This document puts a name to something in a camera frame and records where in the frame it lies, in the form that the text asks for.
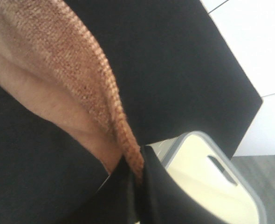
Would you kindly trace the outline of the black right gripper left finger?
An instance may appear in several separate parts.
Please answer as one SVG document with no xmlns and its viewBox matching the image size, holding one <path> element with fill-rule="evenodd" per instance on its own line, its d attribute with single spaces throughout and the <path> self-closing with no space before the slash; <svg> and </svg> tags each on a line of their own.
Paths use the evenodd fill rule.
<svg viewBox="0 0 275 224">
<path fill-rule="evenodd" d="M 66 224 L 134 224 L 134 179 L 122 158 L 100 189 L 79 209 L 65 219 Z"/>
</svg>

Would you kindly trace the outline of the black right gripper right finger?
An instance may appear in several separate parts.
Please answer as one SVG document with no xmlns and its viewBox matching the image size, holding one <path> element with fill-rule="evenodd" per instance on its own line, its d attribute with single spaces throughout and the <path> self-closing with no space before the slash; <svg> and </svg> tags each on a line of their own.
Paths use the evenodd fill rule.
<svg viewBox="0 0 275 224">
<path fill-rule="evenodd" d="M 141 224 L 224 224 L 199 205 L 170 177 L 151 146 L 143 146 L 143 180 L 135 186 Z"/>
</svg>

